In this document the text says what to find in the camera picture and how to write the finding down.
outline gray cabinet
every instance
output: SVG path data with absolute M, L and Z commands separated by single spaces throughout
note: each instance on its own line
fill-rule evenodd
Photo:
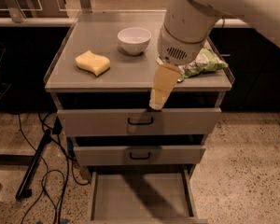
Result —
M 156 11 L 81 14 L 48 72 L 46 90 L 58 108 L 63 130 L 75 142 L 78 163 L 92 169 L 90 223 L 131 219 L 134 223 L 205 223 L 196 217 L 189 178 L 203 158 L 204 142 L 216 125 L 232 81 L 224 70 L 186 79 L 176 84 L 162 111 L 151 111 L 149 94 L 163 16 L 164 12 Z M 117 33 L 130 26 L 152 33 L 140 56 L 129 56 L 118 46 Z M 111 62 L 99 77 L 75 65 L 76 56 L 88 49 Z M 148 189 L 149 195 L 154 193 L 150 200 L 160 203 L 143 197 Z M 179 194 L 171 203 L 162 191 Z M 131 212 L 117 213 L 118 193 L 126 208 L 139 205 Z M 186 208 L 180 209 L 180 215 L 166 212 L 181 205 Z M 139 208 L 146 211 L 142 214 Z

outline speckled floor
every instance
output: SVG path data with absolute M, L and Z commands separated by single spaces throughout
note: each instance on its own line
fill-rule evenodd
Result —
M 166 2 L 92 0 L 92 8 L 163 9 Z M 67 0 L 67 5 L 75 13 L 78 0 Z M 48 116 L 48 126 L 53 125 L 55 118 L 55 114 Z M 280 224 L 279 122 L 280 113 L 222 113 L 206 140 L 203 160 L 190 180 L 199 218 L 208 219 L 210 224 Z M 0 113 L 0 154 L 32 155 L 35 153 L 32 147 L 37 147 L 42 135 L 37 113 L 19 116 Z M 89 174 L 75 161 L 69 161 L 67 169 L 66 158 L 56 143 L 50 142 L 43 151 L 43 160 L 29 186 L 30 198 L 15 199 L 27 166 L 0 165 L 0 224 L 47 224 L 54 223 L 54 218 L 62 224 L 86 223 L 91 195 L 91 185 L 87 184 Z M 65 147 L 63 133 L 60 144 Z M 45 187 L 50 198 L 41 186 L 47 172 Z M 59 213 L 63 177 L 66 179 L 67 172 L 68 182 Z

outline drawer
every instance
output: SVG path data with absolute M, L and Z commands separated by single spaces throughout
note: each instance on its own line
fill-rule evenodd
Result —
M 197 218 L 184 166 L 98 168 L 91 173 L 89 224 L 206 224 Z
M 205 147 L 189 136 L 126 136 L 76 139 L 79 165 L 148 165 L 199 163 Z
M 164 108 L 212 108 L 218 96 L 219 91 L 173 90 Z M 57 97 L 63 109 L 136 109 L 148 107 L 150 91 L 65 92 Z
M 219 108 L 58 110 L 67 136 L 208 134 Z

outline electrical cord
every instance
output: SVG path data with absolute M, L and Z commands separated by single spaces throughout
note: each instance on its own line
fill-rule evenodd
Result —
M 34 150 L 36 151 L 36 149 L 34 148 L 34 146 L 30 143 L 30 141 L 28 140 L 27 136 L 25 135 L 22 126 L 21 126 L 21 117 L 20 114 L 18 114 L 18 120 L 19 120 L 19 126 L 20 126 L 20 132 L 22 134 L 22 136 L 24 137 L 24 139 L 26 140 L 26 142 L 28 143 L 28 145 Z M 46 165 L 46 173 L 49 171 L 49 166 L 47 164 L 47 162 L 44 160 L 44 158 L 42 156 L 40 156 L 41 160 L 45 163 Z M 23 223 L 23 221 L 25 220 L 26 216 L 29 214 L 29 212 L 32 210 L 32 208 L 37 204 L 37 202 L 40 200 L 41 196 L 43 195 L 44 191 L 42 190 L 40 192 L 40 194 L 38 195 L 38 197 L 36 198 L 36 200 L 32 203 L 32 205 L 28 208 L 28 210 L 24 213 L 24 216 L 21 219 L 21 224 Z
M 47 118 L 49 117 L 49 115 L 51 115 L 51 114 L 53 114 L 53 112 L 48 113 L 48 114 L 42 119 L 40 113 L 38 113 L 39 120 L 40 120 L 40 122 L 42 123 L 43 131 L 45 131 L 44 126 L 46 126 L 47 128 L 52 129 L 50 126 L 48 126 L 48 125 L 46 124 L 46 119 L 47 119 Z M 52 138 L 52 141 L 60 147 L 60 149 L 61 149 L 62 153 L 64 154 L 64 156 L 67 157 L 70 161 L 72 161 L 71 170 L 72 170 L 72 177 L 73 177 L 74 181 L 75 181 L 78 185 L 80 185 L 80 186 L 89 185 L 90 182 L 80 183 L 80 182 L 77 181 L 77 179 L 76 179 L 76 177 L 75 177 L 75 174 L 74 174 L 74 164 L 73 164 L 73 161 L 77 161 L 77 160 L 74 159 L 73 157 L 69 156 L 69 155 L 66 153 L 65 149 L 60 145 L 61 142 L 60 142 L 60 137 L 59 137 L 59 135 L 57 135 L 57 136 L 58 136 L 58 139 L 59 139 L 58 142 L 57 142 L 56 140 L 54 140 L 53 138 Z
M 42 124 L 42 129 L 43 131 L 45 131 L 45 127 L 49 128 L 49 129 L 52 129 L 50 126 L 48 126 L 48 124 L 46 123 L 46 119 L 51 115 L 53 114 L 52 112 L 48 113 L 43 119 L 40 115 L 40 113 L 38 113 L 38 117 L 39 117 L 39 120 Z M 80 185 L 80 186 L 86 186 L 86 185 L 89 185 L 90 182 L 86 182 L 86 183 L 80 183 L 77 181 L 77 179 L 75 178 L 75 175 L 74 175 L 74 169 L 73 169 L 73 161 L 77 161 L 76 159 L 72 158 L 71 156 L 69 156 L 64 147 L 61 145 L 61 140 L 60 140 L 60 136 L 58 134 L 57 135 L 57 141 L 51 137 L 51 140 L 53 143 L 55 143 L 59 149 L 61 150 L 61 152 L 64 154 L 64 157 L 65 157 L 65 160 L 66 160 L 66 176 L 65 176 L 65 180 L 63 182 L 63 190 L 62 190 L 62 194 L 61 194 L 61 197 L 60 197 L 60 200 L 58 201 L 58 205 L 56 205 L 55 207 L 55 210 L 57 211 L 57 223 L 61 223 L 61 214 L 62 214 L 62 210 L 63 210 L 63 199 L 64 199 L 64 194 L 65 194 L 65 191 L 66 191 L 66 188 L 67 188 L 67 183 L 68 183 L 68 178 L 69 178 L 69 161 L 72 162 L 72 168 L 71 168 L 71 171 L 72 171 L 72 177 L 73 179 L 75 180 L 75 182 Z
M 39 120 L 42 124 L 42 130 L 43 132 L 45 131 L 45 128 L 47 127 L 48 129 L 53 129 L 52 127 L 50 127 L 47 123 L 46 123 L 46 119 L 52 115 L 53 112 L 49 112 L 44 118 L 41 117 L 41 114 L 38 113 L 38 117 Z M 21 117 L 20 114 L 18 114 L 18 119 L 19 119 L 19 125 L 20 125 L 20 131 L 21 134 L 23 135 L 24 139 L 27 141 L 27 143 L 29 144 L 30 147 L 32 147 L 34 150 L 36 150 L 32 144 L 29 142 L 28 138 L 26 137 L 26 135 L 24 134 L 23 130 L 22 130 L 22 126 L 21 126 Z M 54 219 L 53 219 L 53 224 L 54 223 L 61 223 L 61 215 L 62 215 L 62 210 L 63 210 L 63 199 L 64 199 L 64 194 L 66 192 L 66 188 L 67 188 L 67 184 L 68 184 L 68 179 L 69 179 L 69 172 L 70 172 L 70 167 L 69 167 L 69 161 L 72 161 L 72 166 L 71 166 L 71 171 L 72 171 L 72 177 L 75 180 L 75 182 L 77 184 L 79 184 L 80 186 L 86 186 L 89 185 L 90 182 L 86 182 L 86 183 L 80 183 L 77 181 L 77 179 L 75 178 L 75 174 L 74 174 L 74 161 L 77 161 L 76 159 L 73 159 L 72 157 L 70 157 L 69 155 L 67 155 L 64 147 L 61 145 L 61 140 L 60 140 L 60 136 L 57 134 L 57 140 L 53 139 L 51 137 L 51 140 L 53 143 L 55 143 L 61 150 L 61 152 L 64 154 L 65 160 L 66 160 L 66 175 L 63 174 L 63 172 L 61 172 L 58 169 L 54 169 L 54 170 L 50 170 L 49 171 L 49 166 L 46 163 L 46 161 L 43 159 L 43 157 L 41 157 L 41 159 L 43 160 L 43 162 L 46 165 L 46 173 L 43 175 L 43 178 L 41 180 L 41 193 L 38 195 L 38 197 L 36 198 L 36 200 L 32 203 L 32 205 L 28 208 L 28 210 L 25 212 L 24 216 L 22 217 L 21 220 L 21 224 L 23 223 L 23 221 L 25 220 L 25 218 L 27 217 L 27 215 L 29 214 L 29 212 L 32 210 L 32 208 L 37 204 L 37 202 L 39 202 L 40 198 L 42 197 L 43 194 L 46 195 L 46 197 L 48 197 L 50 203 L 52 204 L 53 208 L 54 208 Z M 47 189 L 46 189 L 46 184 L 49 180 L 49 174 L 53 173 L 53 172 L 57 172 L 59 173 L 62 178 L 63 178 L 63 189 L 62 189 L 62 193 L 58 199 L 58 201 L 55 203 L 53 201 L 53 199 L 50 197 Z

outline cabinet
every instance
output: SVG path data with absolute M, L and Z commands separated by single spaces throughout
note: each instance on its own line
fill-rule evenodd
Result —
M 252 28 L 215 28 L 210 37 L 235 76 L 221 109 L 280 112 L 280 48 Z
M 196 217 L 189 178 L 203 157 L 224 93 L 231 89 L 231 74 L 220 70 L 186 79 L 175 86 L 162 111 L 151 111 L 149 93 L 163 17 L 160 11 L 83 13 L 47 73 L 46 91 L 65 134 L 75 141 L 78 163 L 91 167 L 90 223 L 131 218 L 141 223 L 205 223 Z M 118 32 L 131 26 L 152 33 L 139 56 L 127 55 L 118 46 Z M 111 62 L 99 77 L 76 67 L 76 56 L 88 49 Z M 121 205 L 130 210 L 136 203 L 133 210 L 138 211 L 115 211 Z M 181 210 L 180 205 L 187 207 Z M 166 208 L 174 210 L 172 215 Z

